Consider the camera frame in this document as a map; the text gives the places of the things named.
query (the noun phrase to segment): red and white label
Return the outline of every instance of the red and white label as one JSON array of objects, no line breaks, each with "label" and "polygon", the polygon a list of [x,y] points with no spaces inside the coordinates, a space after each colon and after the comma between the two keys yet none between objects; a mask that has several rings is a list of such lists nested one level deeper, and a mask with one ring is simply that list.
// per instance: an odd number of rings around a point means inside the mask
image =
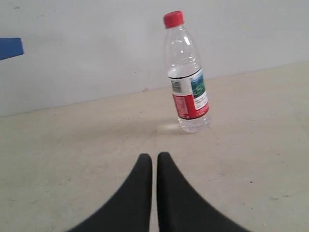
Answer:
[{"label": "red and white label", "polygon": [[208,112],[208,98],[201,69],[191,76],[170,80],[179,117],[194,119]]}]

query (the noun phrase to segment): floor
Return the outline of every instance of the floor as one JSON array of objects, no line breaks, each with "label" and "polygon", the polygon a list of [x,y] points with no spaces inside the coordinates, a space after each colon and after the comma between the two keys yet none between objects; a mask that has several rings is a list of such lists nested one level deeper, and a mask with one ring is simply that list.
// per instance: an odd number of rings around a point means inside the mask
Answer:
[{"label": "floor", "polygon": [[0,231],[69,229],[108,200],[139,153],[155,164],[160,151],[251,231],[309,231],[309,63],[206,86],[211,127],[196,134],[178,128],[170,89],[0,118]]}]

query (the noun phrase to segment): plastic water bottle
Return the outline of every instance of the plastic water bottle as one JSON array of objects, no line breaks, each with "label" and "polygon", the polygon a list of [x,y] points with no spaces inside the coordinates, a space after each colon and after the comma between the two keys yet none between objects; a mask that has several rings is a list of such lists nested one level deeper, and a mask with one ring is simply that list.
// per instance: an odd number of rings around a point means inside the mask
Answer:
[{"label": "plastic water bottle", "polygon": [[199,132],[210,123],[200,57],[191,35],[183,26],[181,11],[166,14],[164,24],[168,31],[165,62],[180,127],[190,133]]}]

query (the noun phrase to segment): blue object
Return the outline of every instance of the blue object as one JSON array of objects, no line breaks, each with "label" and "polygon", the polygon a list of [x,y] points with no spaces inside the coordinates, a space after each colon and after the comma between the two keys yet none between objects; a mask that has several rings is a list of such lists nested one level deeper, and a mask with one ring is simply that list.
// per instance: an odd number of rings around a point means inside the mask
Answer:
[{"label": "blue object", "polygon": [[17,57],[23,53],[20,38],[0,38],[0,60]]}]

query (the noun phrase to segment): black rubber part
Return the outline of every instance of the black rubber part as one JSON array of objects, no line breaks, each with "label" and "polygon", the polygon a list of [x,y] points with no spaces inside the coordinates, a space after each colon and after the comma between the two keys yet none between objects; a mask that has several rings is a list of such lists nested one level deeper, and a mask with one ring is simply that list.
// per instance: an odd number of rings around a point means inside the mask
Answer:
[{"label": "black rubber part", "polygon": [[141,154],[110,200],[70,232],[148,232],[151,195],[152,161]]},{"label": "black rubber part", "polygon": [[156,188],[160,232],[248,232],[206,202],[168,152],[158,156]]}]

